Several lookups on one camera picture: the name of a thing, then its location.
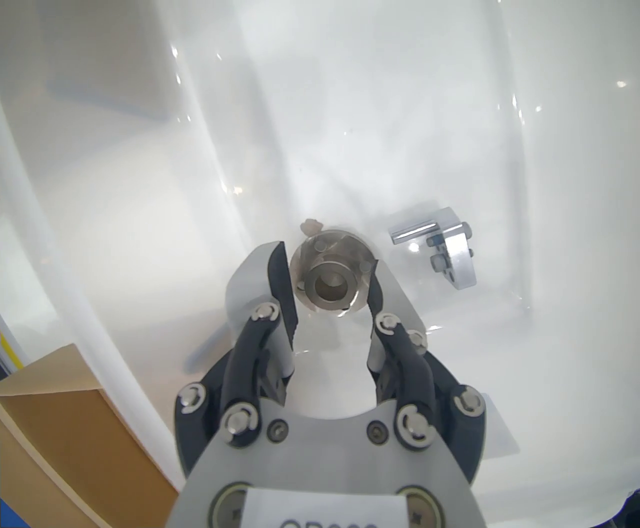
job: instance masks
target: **metal hub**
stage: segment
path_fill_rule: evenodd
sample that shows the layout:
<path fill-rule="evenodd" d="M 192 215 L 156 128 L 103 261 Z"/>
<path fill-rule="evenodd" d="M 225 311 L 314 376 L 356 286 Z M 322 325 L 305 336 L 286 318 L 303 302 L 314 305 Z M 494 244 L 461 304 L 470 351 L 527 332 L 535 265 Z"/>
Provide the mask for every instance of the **metal hub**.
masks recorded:
<path fill-rule="evenodd" d="M 356 311 L 367 302 L 375 259 L 352 233 L 337 229 L 309 237 L 291 259 L 296 296 L 314 311 Z"/>

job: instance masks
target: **white surface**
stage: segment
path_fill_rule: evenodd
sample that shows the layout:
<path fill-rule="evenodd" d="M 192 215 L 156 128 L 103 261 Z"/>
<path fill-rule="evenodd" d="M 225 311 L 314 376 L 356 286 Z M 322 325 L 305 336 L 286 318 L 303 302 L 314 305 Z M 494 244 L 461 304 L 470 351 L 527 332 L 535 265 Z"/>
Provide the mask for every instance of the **white surface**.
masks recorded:
<path fill-rule="evenodd" d="M 405 528 L 406 497 L 400 495 L 341 495 L 249 488 L 241 526 L 376 526 Z"/>
<path fill-rule="evenodd" d="M 490 395 L 519 452 L 481 467 L 488 522 L 595 525 L 640 487 L 640 4 L 190 0 L 55 16 L 73 4 L 1 8 L 0 100 L 48 226 L 22 203 L 10 219 L 167 474 L 174 395 L 230 345 L 226 281 L 259 243 L 291 255 L 311 217 L 370 240 L 430 350 Z M 6 148 L 3 185 L 26 193 Z M 474 228 L 477 287 L 391 246 L 386 229 L 434 202 Z M 53 270 L 38 256 L 49 227 L 66 262 Z M 59 275 L 88 316 L 65 308 Z M 373 405 L 367 314 L 300 314 L 290 404 Z"/>

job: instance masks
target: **blue object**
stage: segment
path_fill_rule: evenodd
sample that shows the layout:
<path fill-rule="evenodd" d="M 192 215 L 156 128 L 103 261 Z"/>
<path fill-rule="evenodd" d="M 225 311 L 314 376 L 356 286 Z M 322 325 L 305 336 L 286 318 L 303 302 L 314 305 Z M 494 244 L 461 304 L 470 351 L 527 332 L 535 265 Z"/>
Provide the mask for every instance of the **blue object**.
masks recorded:
<path fill-rule="evenodd" d="M 29 525 L 0 500 L 0 528 L 29 528 Z"/>

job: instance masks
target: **silver metal plate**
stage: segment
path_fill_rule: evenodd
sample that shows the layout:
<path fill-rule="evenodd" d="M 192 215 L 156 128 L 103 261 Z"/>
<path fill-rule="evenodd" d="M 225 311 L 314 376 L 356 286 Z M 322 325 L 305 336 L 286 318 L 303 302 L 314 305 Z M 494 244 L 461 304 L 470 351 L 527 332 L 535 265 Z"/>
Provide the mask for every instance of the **silver metal plate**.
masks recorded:
<path fill-rule="evenodd" d="M 207 527 L 213 498 L 229 484 L 309 492 L 395 494 L 407 486 L 426 489 L 439 502 L 449 528 L 485 526 L 467 480 L 437 435 L 422 452 L 406 450 L 393 433 L 383 445 L 367 438 L 372 420 L 393 431 L 396 402 L 362 415 L 318 420 L 296 415 L 261 399 L 263 424 L 283 419 L 289 435 L 280 444 L 266 427 L 249 447 L 236 449 L 216 435 L 191 472 L 167 528 Z"/>

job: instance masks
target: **screw head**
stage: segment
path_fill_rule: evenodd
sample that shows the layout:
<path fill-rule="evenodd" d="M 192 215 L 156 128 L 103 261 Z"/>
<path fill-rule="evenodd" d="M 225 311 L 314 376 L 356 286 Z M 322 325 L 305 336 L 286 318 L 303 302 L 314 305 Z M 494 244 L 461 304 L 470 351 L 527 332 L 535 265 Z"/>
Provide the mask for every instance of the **screw head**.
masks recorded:
<path fill-rule="evenodd" d="M 225 428 L 234 436 L 241 435 L 249 428 L 249 413 L 242 410 L 229 415 Z"/>
<path fill-rule="evenodd" d="M 380 312 L 376 315 L 377 329 L 387 335 L 394 334 L 394 328 L 400 323 L 400 318 L 395 314 Z"/>
<path fill-rule="evenodd" d="M 398 495 L 406 497 L 410 528 L 442 528 L 444 518 L 440 506 L 427 490 L 409 486 Z"/>
<path fill-rule="evenodd" d="M 367 437 L 372 444 L 383 445 L 389 438 L 389 430 L 384 423 L 373 420 L 367 426 Z"/>
<path fill-rule="evenodd" d="M 274 444 L 283 442 L 289 435 L 289 425 L 284 420 L 276 419 L 267 428 L 267 438 Z"/>
<path fill-rule="evenodd" d="M 420 413 L 409 414 L 404 418 L 404 426 L 414 440 L 426 438 L 429 422 Z"/>
<path fill-rule="evenodd" d="M 425 416 L 413 404 L 402 407 L 396 415 L 396 428 L 406 446 L 416 449 L 429 447 L 438 436 L 435 427 L 429 425 Z"/>
<path fill-rule="evenodd" d="M 239 528 L 246 492 L 251 486 L 245 483 L 230 484 L 222 489 L 209 507 L 209 524 L 220 528 Z"/>
<path fill-rule="evenodd" d="M 204 403 L 207 392 L 201 383 L 190 383 L 183 387 L 178 393 L 182 414 L 196 412 Z"/>
<path fill-rule="evenodd" d="M 180 405 L 191 407 L 198 401 L 198 389 L 195 387 L 185 387 L 180 391 Z"/>
<path fill-rule="evenodd" d="M 460 396 L 453 399 L 458 410 L 465 416 L 476 418 L 484 413 L 484 399 L 480 393 L 470 386 L 465 386 Z"/>
<path fill-rule="evenodd" d="M 274 303 L 260 303 L 251 314 L 252 321 L 270 319 L 275 321 L 278 318 L 278 306 Z"/>
<path fill-rule="evenodd" d="M 384 326 L 387 330 L 391 330 L 397 326 L 397 321 L 393 316 L 384 316 L 382 318 L 382 326 Z"/>
<path fill-rule="evenodd" d="M 418 330 L 407 330 L 406 332 L 409 334 L 413 346 L 418 347 L 420 354 L 427 350 L 427 337 L 422 332 L 418 332 Z"/>

